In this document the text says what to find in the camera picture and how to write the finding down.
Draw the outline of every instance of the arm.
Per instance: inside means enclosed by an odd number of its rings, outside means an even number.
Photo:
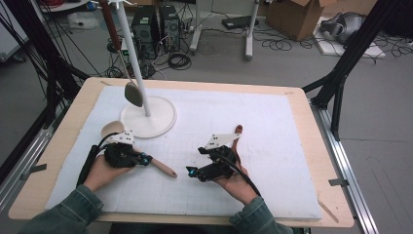
[[[240,175],[220,178],[215,182],[244,204],[243,210],[230,218],[240,234],[292,234],[291,228],[276,223],[264,199]]]
[[[100,216],[103,207],[94,192],[130,170],[111,168],[103,156],[97,156],[84,184],[79,185],[60,204],[29,220],[19,233],[88,233],[86,227]]]

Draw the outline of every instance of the gray sleeve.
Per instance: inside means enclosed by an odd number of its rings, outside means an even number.
[[[100,215],[103,204],[84,185],[79,185],[60,204],[29,220],[20,234],[81,234]]]
[[[292,229],[276,223],[264,199],[256,197],[230,218],[240,234],[292,234]]]

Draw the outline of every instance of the wooden table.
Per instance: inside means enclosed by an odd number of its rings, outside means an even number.
[[[47,164],[45,171],[30,176],[11,209],[9,217],[31,219],[45,210],[46,203],[55,186],[57,176],[66,156],[76,141],[80,130],[91,113],[100,91],[105,86],[125,86],[129,80],[90,78],[82,87],[70,109],[64,116],[55,135],[40,158],[38,165]],[[329,154],[321,137],[319,127],[304,92],[299,88],[231,85],[174,81],[144,81],[147,88],[222,91],[286,96],[289,100],[297,131],[302,143],[314,187],[317,192],[322,219],[281,220],[288,226],[303,227],[351,227],[353,215],[340,186],[331,186],[329,180],[336,178]],[[159,222],[188,224],[229,224],[228,217],[171,214],[119,214],[107,213],[98,221]]]

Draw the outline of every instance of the lamp base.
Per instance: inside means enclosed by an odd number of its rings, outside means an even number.
[[[137,138],[155,138],[167,133],[176,122],[173,104],[163,97],[148,97],[151,116],[145,115],[143,107],[128,104],[121,114],[126,129],[133,130]]]

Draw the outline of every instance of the floor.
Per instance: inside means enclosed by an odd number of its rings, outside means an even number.
[[[100,13],[95,14],[100,21],[98,27],[73,30],[70,37],[101,72],[108,66],[108,32]],[[224,29],[220,24],[222,18],[211,16],[203,25]],[[256,28],[268,29],[263,19]],[[62,38],[74,65],[96,74],[67,37]],[[257,40],[274,37],[255,33],[255,38],[253,60],[246,61],[243,34],[204,31],[199,50],[190,56],[189,69],[166,69],[164,74],[156,73],[151,79],[304,87],[328,74],[339,59],[322,56],[316,45],[305,49],[299,43],[282,41],[277,45],[282,44],[283,50],[275,51],[267,47],[268,43]],[[390,52],[377,63],[363,58],[350,74],[344,92],[340,137],[380,233],[404,234],[413,230],[412,62],[411,54],[398,58]],[[30,62],[0,63],[0,72],[3,131],[0,145],[4,152],[0,163],[3,163],[46,103]],[[308,98],[316,94],[317,91],[312,91]],[[10,220],[7,209],[0,215],[0,233],[17,233],[24,221]],[[90,230],[108,233],[109,227],[108,223],[94,223]],[[349,229],[313,228],[312,231],[362,233],[357,224]]]

